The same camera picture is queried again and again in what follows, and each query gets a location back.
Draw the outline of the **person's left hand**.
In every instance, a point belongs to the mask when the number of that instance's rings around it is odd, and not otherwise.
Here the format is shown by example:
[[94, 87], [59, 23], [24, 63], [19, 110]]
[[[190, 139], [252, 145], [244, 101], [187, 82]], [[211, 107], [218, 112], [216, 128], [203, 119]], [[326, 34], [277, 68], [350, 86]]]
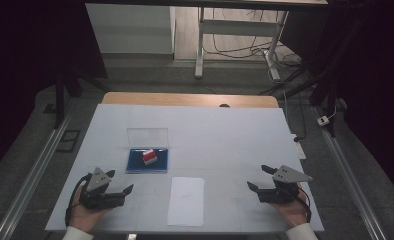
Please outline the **person's left hand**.
[[103, 210], [87, 209], [79, 202], [81, 190], [82, 187], [79, 187], [74, 195], [70, 207], [69, 226], [81, 230], [85, 233], [91, 233], [94, 227], [99, 223], [101, 218], [106, 213], [110, 212], [110, 209], [103, 209]]

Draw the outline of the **white power strip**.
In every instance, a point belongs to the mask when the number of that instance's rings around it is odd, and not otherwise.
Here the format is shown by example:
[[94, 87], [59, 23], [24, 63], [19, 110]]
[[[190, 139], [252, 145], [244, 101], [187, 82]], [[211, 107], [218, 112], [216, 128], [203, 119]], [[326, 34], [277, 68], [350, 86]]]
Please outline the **white power strip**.
[[306, 160], [307, 157], [306, 157], [306, 154], [305, 154], [305, 152], [304, 152], [304, 150], [302, 148], [302, 145], [300, 143], [300, 138], [296, 134], [292, 134], [291, 137], [292, 137], [292, 139], [294, 141], [298, 158], [300, 160]]

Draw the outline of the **metal floor rail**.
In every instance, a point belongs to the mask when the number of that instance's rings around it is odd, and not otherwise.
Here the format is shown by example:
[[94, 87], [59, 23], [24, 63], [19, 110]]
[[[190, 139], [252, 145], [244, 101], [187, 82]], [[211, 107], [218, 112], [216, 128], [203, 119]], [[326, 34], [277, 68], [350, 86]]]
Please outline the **metal floor rail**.
[[26, 179], [22, 183], [14, 200], [12, 201], [7, 213], [0, 222], [0, 240], [10, 240], [18, 223], [29, 204], [30, 199], [35, 192], [38, 183], [40, 182], [55, 150], [60, 141], [67, 125], [72, 117], [69, 112], [61, 120], [56, 129], [51, 131], [51, 134], [46, 141], [43, 149], [36, 158], [31, 170], [27, 174]]
[[351, 169], [337, 138], [333, 137], [325, 127], [321, 127], [321, 131], [371, 239], [387, 240], [386, 233], [383, 230], [374, 209], [362, 191], [362, 188], [357, 181], [357, 178]]

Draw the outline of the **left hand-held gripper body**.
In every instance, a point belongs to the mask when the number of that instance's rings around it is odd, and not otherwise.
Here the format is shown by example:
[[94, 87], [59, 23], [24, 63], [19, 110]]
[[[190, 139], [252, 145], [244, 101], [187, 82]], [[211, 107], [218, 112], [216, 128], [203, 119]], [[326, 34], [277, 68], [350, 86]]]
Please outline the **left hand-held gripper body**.
[[79, 202], [89, 210], [112, 209], [123, 206], [126, 197], [123, 192], [106, 192], [111, 179], [106, 175], [106, 172], [96, 167], [93, 173], [86, 176]]

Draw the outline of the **wooden table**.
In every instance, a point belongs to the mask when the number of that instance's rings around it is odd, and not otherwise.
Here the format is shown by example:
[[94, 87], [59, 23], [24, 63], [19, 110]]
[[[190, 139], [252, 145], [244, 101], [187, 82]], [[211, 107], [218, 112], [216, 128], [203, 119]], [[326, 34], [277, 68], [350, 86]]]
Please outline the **wooden table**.
[[181, 94], [181, 93], [138, 93], [108, 92], [103, 104], [157, 105], [157, 106], [197, 106], [241, 108], [278, 108], [273, 96], [250, 95], [215, 95], [215, 94]]

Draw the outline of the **white metal desk frame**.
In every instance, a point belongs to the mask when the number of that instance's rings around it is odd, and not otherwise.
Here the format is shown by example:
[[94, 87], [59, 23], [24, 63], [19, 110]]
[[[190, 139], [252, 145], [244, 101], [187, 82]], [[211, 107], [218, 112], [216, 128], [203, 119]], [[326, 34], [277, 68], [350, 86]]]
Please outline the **white metal desk frame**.
[[276, 22], [205, 19], [204, 13], [205, 8], [200, 7], [198, 12], [198, 47], [195, 65], [196, 79], [201, 79], [203, 76], [203, 37], [205, 34], [271, 37], [271, 46], [268, 50], [263, 51], [262, 54], [268, 65], [271, 78], [275, 81], [280, 79], [274, 62], [274, 54], [288, 17], [288, 11], [281, 11]]

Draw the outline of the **white table cover board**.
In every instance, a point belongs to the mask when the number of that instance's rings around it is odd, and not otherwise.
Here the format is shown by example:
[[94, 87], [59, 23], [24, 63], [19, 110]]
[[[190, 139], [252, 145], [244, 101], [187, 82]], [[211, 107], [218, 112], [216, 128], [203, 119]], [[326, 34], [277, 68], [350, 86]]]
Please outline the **white table cover board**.
[[[129, 174], [128, 128], [167, 128], [166, 173]], [[258, 200], [247, 181], [270, 188], [261, 165], [302, 168], [284, 114], [279, 108], [163, 107], [101, 104], [96, 108], [76, 160], [48, 220], [47, 230], [63, 231], [65, 210], [77, 181], [100, 167], [115, 170], [109, 188], [134, 184], [124, 206], [97, 228], [107, 233], [264, 234], [287, 229], [276, 210]], [[172, 226], [167, 215], [173, 177], [202, 178], [204, 224]]]

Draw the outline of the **red and white stamp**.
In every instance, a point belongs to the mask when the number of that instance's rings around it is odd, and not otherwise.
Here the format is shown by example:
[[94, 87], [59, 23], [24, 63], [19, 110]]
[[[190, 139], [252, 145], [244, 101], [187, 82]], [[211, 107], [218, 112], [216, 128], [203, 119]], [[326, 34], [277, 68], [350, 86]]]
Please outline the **red and white stamp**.
[[156, 151], [154, 149], [149, 149], [142, 153], [142, 160], [145, 165], [152, 164], [158, 160]]

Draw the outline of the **white cabinet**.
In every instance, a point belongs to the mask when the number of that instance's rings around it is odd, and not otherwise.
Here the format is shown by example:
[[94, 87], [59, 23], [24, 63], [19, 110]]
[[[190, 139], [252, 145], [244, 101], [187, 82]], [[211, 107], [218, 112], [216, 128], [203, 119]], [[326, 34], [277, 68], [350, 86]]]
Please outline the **white cabinet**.
[[174, 53], [174, 7], [87, 3], [86, 9], [102, 53]]

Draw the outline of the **black floor socket frame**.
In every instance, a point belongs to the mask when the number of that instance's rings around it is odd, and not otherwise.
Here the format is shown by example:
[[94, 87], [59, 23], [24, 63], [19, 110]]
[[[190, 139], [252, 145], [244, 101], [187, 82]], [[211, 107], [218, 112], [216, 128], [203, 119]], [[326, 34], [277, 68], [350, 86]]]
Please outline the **black floor socket frame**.
[[61, 153], [72, 153], [79, 140], [80, 130], [65, 130], [56, 151]]

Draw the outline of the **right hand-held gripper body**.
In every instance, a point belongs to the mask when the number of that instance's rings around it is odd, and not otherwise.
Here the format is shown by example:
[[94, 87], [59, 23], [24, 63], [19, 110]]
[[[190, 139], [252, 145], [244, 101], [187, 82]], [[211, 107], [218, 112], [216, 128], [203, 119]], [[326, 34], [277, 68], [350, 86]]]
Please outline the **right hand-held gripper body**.
[[293, 202], [299, 195], [298, 184], [313, 180], [311, 176], [285, 165], [276, 168], [276, 173], [271, 176], [275, 187], [273, 189], [259, 189], [258, 197], [263, 203], [283, 204]]

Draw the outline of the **person's right hand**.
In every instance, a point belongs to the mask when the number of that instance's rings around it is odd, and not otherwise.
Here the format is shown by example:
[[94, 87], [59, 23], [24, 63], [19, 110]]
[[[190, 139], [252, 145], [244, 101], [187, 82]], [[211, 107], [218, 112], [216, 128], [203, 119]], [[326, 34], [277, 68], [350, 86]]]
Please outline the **person's right hand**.
[[271, 203], [271, 206], [279, 212], [291, 228], [307, 223], [307, 211], [298, 200], [284, 204]]

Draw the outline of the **white paper sheet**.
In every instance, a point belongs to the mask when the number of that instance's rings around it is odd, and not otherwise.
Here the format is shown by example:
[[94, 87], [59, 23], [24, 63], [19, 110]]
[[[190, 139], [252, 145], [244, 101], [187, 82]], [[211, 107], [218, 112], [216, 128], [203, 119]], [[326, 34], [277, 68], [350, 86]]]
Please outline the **white paper sheet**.
[[202, 178], [172, 178], [168, 225], [200, 227], [204, 224], [204, 186]]

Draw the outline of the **blue ink pad box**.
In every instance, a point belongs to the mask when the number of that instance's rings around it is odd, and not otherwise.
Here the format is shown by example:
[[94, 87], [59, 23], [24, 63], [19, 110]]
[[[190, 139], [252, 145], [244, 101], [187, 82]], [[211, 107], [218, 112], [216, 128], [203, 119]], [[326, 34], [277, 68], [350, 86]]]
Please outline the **blue ink pad box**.
[[[168, 129], [167, 128], [128, 128], [129, 157], [127, 173], [166, 173], [168, 171]], [[158, 160], [145, 165], [142, 153], [149, 149], [156, 151]]]

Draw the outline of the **black stand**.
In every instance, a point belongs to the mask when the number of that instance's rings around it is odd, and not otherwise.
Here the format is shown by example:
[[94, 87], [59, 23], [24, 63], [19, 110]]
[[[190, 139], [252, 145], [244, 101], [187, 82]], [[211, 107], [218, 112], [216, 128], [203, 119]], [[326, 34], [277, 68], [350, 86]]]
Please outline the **black stand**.
[[90, 74], [87, 74], [84, 71], [75, 68], [60, 68], [55, 78], [55, 129], [58, 129], [65, 119], [64, 90], [67, 90], [72, 97], [79, 98], [83, 93], [79, 83], [80, 79], [85, 80], [96, 88], [102, 90], [104, 93], [111, 91], [108, 86], [104, 85], [97, 78], [92, 77]]
[[[340, 51], [330, 54], [323, 54], [307, 62], [301, 60], [299, 63], [287, 63], [284, 61], [278, 61], [276, 58], [274, 58], [273, 65], [268, 66], [268, 77], [274, 83], [274, 86], [268, 90], [260, 92], [260, 95], [265, 93], [273, 94], [283, 86], [291, 83], [295, 78], [308, 70], [310, 67], [318, 67], [319, 72], [317, 74], [310, 75], [303, 84], [286, 91], [283, 96], [279, 96], [279, 99], [285, 99], [286, 97], [294, 96], [301, 91], [314, 86], [315, 90], [309, 97], [309, 102], [312, 106], [318, 106], [325, 98], [328, 98], [327, 118], [329, 119], [329, 123], [325, 125], [325, 128], [332, 137], [335, 137], [334, 116], [336, 114], [335, 98], [337, 85], [337, 77], [335, 74], [338, 72], [339, 64], [342, 58], [343, 54]], [[295, 68], [295, 71], [284, 80], [275, 80], [273, 72], [276, 70], [277, 66]]]

